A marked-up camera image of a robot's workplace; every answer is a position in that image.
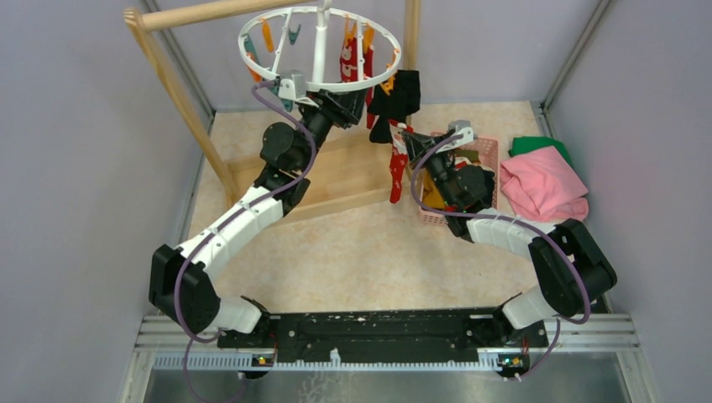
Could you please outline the black sock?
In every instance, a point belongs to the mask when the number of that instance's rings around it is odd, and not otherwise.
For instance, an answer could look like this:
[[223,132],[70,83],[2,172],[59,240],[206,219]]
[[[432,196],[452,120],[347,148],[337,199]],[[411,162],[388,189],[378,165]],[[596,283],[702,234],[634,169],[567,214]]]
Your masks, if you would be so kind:
[[390,124],[400,110],[400,96],[395,89],[386,93],[381,86],[374,89],[372,102],[368,113],[375,115],[376,120],[370,129],[369,141],[374,144],[389,144],[391,142]]
[[405,122],[407,117],[419,111],[421,107],[419,71],[397,71],[394,87],[388,96],[387,106],[389,119],[397,122]]

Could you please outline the white round clip hanger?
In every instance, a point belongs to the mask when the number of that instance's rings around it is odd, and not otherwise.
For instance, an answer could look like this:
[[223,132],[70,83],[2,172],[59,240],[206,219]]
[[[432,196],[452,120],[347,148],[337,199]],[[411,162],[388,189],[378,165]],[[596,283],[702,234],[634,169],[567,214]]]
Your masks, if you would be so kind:
[[[357,39],[358,80],[341,82],[339,58],[343,43]],[[382,24],[322,1],[264,12],[250,19],[238,34],[239,55],[256,83],[270,82],[278,97],[278,80],[287,71],[306,78],[306,98],[283,103],[315,105],[316,92],[354,92],[381,86],[389,90],[404,49]]]

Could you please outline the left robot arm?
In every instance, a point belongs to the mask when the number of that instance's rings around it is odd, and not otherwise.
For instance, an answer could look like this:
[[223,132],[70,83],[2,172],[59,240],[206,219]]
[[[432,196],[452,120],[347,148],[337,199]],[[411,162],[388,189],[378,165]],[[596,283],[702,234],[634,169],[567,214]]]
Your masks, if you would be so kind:
[[264,161],[254,183],[216,222],[195,237],[158,247],[151,259],[149,302],[178,324],[190,340],[209,343],[211,327],[234,331],[250,347],[268,339],[264,309],[246,298],[222,298],[214,287],[230,260],[260,232],[289,215],[311,184],[307,175],[332,128],[359,123],[365,90],[310,92],[296,119],[262,96],[258,100],[284,117],[262,135]]

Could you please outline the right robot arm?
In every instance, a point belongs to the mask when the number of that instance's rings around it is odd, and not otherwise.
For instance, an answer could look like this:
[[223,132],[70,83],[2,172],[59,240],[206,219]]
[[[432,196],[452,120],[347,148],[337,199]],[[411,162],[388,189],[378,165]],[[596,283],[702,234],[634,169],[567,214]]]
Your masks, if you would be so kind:
[[527,327],[550,317],[586,323],[594,301],[616,285],[615,271],[579,220],[533,222],[493,208],[485,200],[488,171],[477,165],[457,168],[452,156],[455,146],[473,136],[470,127],[430,136],[402,124],[393,145],[405,152],[413,170],[432,176],[447,206],[435,213],[446,219],[455,237],[495,246],[533,264],[537,285],[496,308],[495,340],[514,346]]

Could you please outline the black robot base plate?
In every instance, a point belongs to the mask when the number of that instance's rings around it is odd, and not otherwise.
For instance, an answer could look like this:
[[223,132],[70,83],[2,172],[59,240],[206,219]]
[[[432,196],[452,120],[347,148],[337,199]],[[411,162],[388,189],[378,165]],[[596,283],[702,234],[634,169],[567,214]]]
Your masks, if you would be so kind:
[[262,348],[282,364],[324,363],[337,351],[346,364],[474,362],[484,348],[545,348],[543,322],[515,330],[499,308],[272,313],[250,334],[228,331],[219,348]]

